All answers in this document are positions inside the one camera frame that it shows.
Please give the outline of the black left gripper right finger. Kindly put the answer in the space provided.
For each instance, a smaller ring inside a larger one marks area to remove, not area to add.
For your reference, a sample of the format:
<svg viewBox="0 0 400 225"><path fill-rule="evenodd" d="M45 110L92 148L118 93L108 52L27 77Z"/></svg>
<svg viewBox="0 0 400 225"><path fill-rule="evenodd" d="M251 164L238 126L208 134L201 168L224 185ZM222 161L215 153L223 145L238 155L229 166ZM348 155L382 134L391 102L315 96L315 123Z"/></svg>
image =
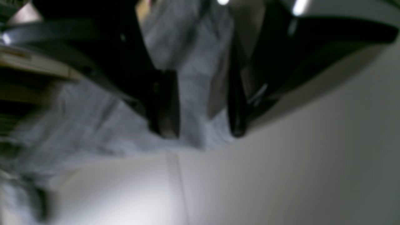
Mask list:
<svg viewBox="0 0 400 225"><path fill-rule="evenodd" d="M266 0L251 53L235 32L228 75L232 136L272 121L352 78L399 37L397 0Z"/></svg>

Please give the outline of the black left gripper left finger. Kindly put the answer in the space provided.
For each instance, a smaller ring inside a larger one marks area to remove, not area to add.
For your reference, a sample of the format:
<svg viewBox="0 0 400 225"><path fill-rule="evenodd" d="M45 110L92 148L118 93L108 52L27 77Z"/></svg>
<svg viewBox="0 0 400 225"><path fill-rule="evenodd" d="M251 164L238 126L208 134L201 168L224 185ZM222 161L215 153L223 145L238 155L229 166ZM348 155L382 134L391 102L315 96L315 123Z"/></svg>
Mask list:
<svg viewBox="0 0 400 225"><path fill-rule="evenodd" d="M178 74L157 69L136 0L31 0L36 19L8 23L6 46L62 62L129 104L165 139L180 134Z"/></svg>

